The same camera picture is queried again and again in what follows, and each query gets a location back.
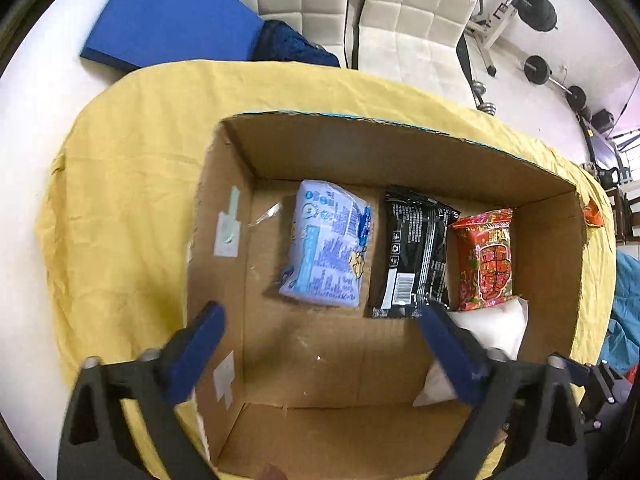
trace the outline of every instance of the cardboard box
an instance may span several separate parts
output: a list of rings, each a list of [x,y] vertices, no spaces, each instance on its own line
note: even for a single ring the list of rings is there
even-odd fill
[[[358,309],[277,293],[305,178],[344,186],[372,205]],[[405,124],[288,112],[225,119],[202,171],[188,272],[190,318],[209,300],[226,308],[225,336],[196,388],[222,471],[254,478],[273,463],[290,480],[400,478],[431,470],[455,439],[468,407],[411,406],[432,361],[415,322],[365,317],[369,291],[376,301],[385,279],[380,213],[391,184],[463,214],[514,208],[513,286],[529,300],[520,357],[569,353],[586,236],[571,183],[508,153]],[[276,203],[279,215],[255,224]],[[214,255],[221,250],[228,255]],[[455,297],[455,280],[449,286]]]

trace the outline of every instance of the tape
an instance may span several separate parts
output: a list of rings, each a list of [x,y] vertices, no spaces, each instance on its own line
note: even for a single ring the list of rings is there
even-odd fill
[[[225,407],[229,409],[231,403],[234,400],[233,392],[231,391],[231,383],[236,378],[236,371],[234,368],[234,353],[231,351],[223,361],[216,366],[213,370],[213,384],[216,387],[216,398],[218,402],[223,397],[225,398]]]
[[[220,211],[218,225],[216,226],[216,241],[213,245],[214,256],[225,258],[237,258],[240,246],[240,222],[236,220],[238,214],[238,200],[240,190],[233,186],[229,195],[229,208],[227,212]]]

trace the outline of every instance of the screw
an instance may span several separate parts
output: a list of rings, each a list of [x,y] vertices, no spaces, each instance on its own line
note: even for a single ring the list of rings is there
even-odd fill
[[[549,364],[553,368],[558,368],[562,370],[564,368],[564,359],[562,359],[561,357],[558,357],[557,355],[552,355],[551,357],[549,357]]]
[[[473,80],[471,82],[471,88],[474,92],[474,94],[478,95],[478,96],[483,96],[486,92],[486,86],[483,82],[478,81],[478,80]]]
[[[97,365],[99,364],[100,364],[100,358],[98,356],[92,355],[91,357],[88,357],[87,359],[85,359],[84,364],[82,365],[82,368],[84,368],[85,370],[90,370],[91,368],[97,367]]]
[[[504,354],[504,352],[499,348],[489,348],[486,351],[486,353],[489,359],[491,359],[491,361],[498,361],[501,363],[505,363],[509,360],[507,356]]]
[[[148,348],[140,356],[141,361],[155,361],[160,357],[160,351],[157,348]]]

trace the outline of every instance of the blue cushion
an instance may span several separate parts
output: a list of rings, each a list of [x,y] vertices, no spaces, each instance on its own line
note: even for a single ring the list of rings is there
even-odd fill
[[[249,60],[262,24],[239,0],[109,0],[81,56],[126,72],[187,59]]]

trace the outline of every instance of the dumbbell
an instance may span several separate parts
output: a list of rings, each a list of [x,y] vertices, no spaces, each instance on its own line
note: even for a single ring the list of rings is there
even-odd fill
[[[543,85],[547,81],[552,82],[554,85],[564,90],[564,96],[571,110],[580,114],[587,120],[590,120],[588,115],[591,115],[591,111],[587,104],[587,95],[584,90],[577,85],[569,86],[567,88],[561,82],[551,77],[551,69],[548,63],[540,56],[530,56],[524,62],[524,74],[527,79],[535,85]]]
[[[493,103],[485,102],[484,100],[482,100],[482,96],[486,92],[486,86],[484,85],[484,83],[474,79],[471,82],[471,91],[474,93],[476,101],[478,101],[478,106],[476,107],[476,109],[484,112],[485,114],[494,116],[495,105]]]

